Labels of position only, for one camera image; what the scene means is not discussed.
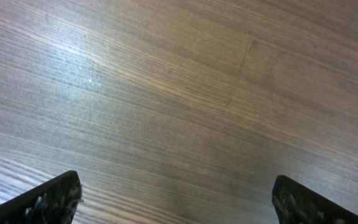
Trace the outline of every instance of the brown wooden surface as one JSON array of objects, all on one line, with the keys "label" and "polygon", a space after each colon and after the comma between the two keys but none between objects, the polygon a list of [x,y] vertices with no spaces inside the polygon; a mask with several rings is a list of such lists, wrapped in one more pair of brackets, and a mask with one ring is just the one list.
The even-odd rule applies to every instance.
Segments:
[{"label": "brown wooden surface", "polygon": [[0,203],[70,169],[75,223],[358,214],[358,0],[0,0]]}]

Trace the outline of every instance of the scuffed black surface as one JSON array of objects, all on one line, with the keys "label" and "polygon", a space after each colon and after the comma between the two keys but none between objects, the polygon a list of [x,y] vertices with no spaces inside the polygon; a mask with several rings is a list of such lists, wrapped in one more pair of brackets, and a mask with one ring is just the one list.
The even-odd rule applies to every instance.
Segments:
[{"label": "scuffed black surface", "polygon": [[358,216],[303,185],[280,175],[272,201],[280,224],[358,224]]},{"label": "scuffed black surface", "polygon": [[81,196],[77,172],[68,171],[0,205],[0,223],[70,224]]}]

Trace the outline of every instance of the black object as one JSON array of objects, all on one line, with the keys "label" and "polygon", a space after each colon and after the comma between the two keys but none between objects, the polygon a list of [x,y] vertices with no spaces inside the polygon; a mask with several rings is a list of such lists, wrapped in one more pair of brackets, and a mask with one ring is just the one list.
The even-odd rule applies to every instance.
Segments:
[{"label": "black object", "polygon": [[0,205],[2,224],[70,224],[81,200],[76,171],[68,171]]},{"label": "black object", "polygon": [[280,224],[358,224],[358,216],[280,175],[272,192]]}]

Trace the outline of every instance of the dark wood streak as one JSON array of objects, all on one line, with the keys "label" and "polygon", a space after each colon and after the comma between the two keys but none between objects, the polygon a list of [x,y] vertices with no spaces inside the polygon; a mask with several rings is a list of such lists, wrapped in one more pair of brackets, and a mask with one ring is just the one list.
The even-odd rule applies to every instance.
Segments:
[{"label": "dark wood streak", "polygon": [[358,1],[0,0],[0,203],[75,169],[75,223],[358,214]]}]

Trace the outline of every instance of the wood grain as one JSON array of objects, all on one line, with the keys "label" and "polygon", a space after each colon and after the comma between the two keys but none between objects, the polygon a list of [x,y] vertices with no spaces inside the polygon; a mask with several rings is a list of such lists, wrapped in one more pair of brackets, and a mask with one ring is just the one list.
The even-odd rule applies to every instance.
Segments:
[{"label": "wood grain", "polygon": [[0,203],[71,169],[75,223],[358,214],[358,1],[0,0]]}]

